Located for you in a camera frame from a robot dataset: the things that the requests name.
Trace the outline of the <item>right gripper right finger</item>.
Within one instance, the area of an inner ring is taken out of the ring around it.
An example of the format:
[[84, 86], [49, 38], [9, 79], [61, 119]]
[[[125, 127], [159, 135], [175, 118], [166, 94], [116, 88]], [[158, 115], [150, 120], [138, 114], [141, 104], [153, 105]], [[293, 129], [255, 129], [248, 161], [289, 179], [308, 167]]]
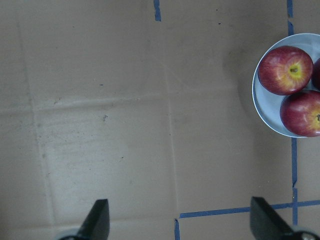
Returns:
[[305, 228], [296, 228], [285, 220], [263, 198], [250, 200], [249, 226], [256, 240], [318, 240], [320, 236]]

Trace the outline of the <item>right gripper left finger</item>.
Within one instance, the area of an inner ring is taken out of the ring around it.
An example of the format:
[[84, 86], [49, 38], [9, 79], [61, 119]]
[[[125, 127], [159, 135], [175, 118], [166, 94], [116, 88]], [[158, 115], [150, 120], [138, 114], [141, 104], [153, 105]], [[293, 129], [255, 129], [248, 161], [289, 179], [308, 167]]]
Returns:
[[58, 240], [107, 240], [110, 234], [108, 199], [98, 199], [76, 233], [59, 236]]

